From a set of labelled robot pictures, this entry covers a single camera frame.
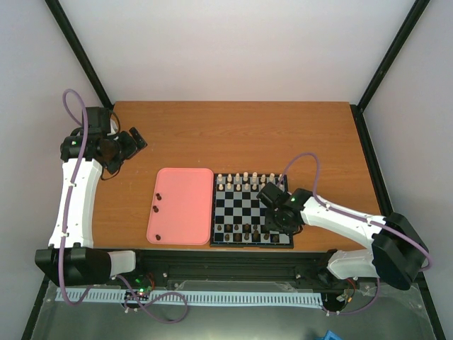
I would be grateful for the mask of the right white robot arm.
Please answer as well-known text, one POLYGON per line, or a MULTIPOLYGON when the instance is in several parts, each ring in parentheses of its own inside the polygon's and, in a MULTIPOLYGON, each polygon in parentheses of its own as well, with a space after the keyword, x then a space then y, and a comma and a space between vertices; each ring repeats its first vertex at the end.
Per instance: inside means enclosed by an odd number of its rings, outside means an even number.
POLYGON ((408 290, 429 251, 408 219, 396 212, 388 217, 369 215, 336 205, 298 188, 293 193, 267 183, 257 195, 264 204, 265 228, 294 234, 304 225, 320 227, 353 240, 359 251, 337 250, 328 260, 328 272, 339 280, 379 278, 393 288, 408 290))

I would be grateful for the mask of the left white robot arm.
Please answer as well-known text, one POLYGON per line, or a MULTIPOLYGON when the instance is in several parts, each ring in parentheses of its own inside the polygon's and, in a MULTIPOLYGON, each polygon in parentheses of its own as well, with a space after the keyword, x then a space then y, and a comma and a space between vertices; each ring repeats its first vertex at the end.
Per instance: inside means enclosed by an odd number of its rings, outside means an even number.
POLYGON ((35 264, 56 286, 100 285, 122 274, 132 285, 146 280, 147 267, 133 250, 105 251, 93 246, 93 207, 98 182, 116 176, 124 162, 147 146, 138 130, 120 129, 108 108, 88 107, 88 124, 73 130, 60 146, 63 187, 54 231, 35 264))

